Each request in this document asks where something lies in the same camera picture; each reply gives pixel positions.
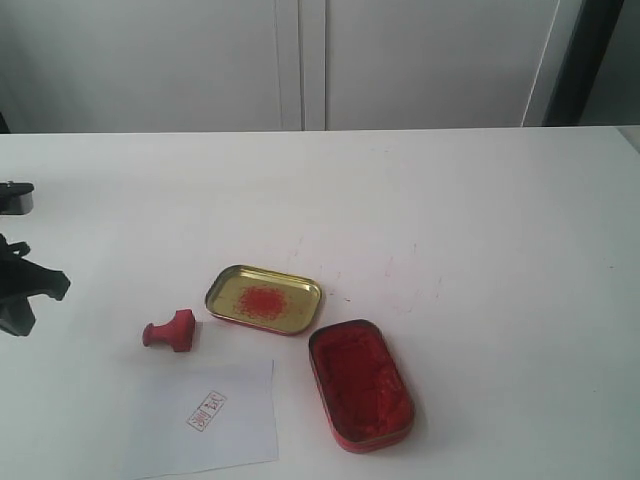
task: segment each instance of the white cabinet door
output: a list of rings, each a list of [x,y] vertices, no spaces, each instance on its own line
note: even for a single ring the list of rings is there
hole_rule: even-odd
[[[3,0],[19,132],[299,130],[297,0]]]
[[[326,57],[303,55],[305,116],[316,119],[307,126],[540,124],[581,2],[326,0]],[[312,15],[324,5],[302,0],[303,53],[322,33]]]

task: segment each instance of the red ink pad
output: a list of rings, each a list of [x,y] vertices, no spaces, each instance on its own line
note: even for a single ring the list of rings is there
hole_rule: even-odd
[[[317,330],[311,366],[338,444],[365,453],[403,440],[413,426],[409,392],[380,330],[352,320]]]

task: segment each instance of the red ink smudge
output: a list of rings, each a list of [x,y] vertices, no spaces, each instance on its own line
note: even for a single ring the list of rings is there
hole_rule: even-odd
[[[251,318],[275,320],[286,306],[284,293],[277,288],[248,287],[240,297],[236,309]]]

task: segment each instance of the white wall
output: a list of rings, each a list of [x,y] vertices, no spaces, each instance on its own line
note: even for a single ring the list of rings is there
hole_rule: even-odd
[[[296,22],[296,0],[3,0],[0,111],[14,132],[299,129]]]
[[[581,3],[328,0],[327,126],[540,124]]]
[[[640,2],[627,0],[593,84],[582,125],[640,125]]]

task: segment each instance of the rubber stamp handle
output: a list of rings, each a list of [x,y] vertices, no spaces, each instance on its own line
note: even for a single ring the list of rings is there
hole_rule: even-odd
[[[174,352],[191,350],[196,319],[191,310],[178,310],[173,319],[165,325],[150,323],[142,332],[142,344],[145,347],[156,343],[171,345]]]

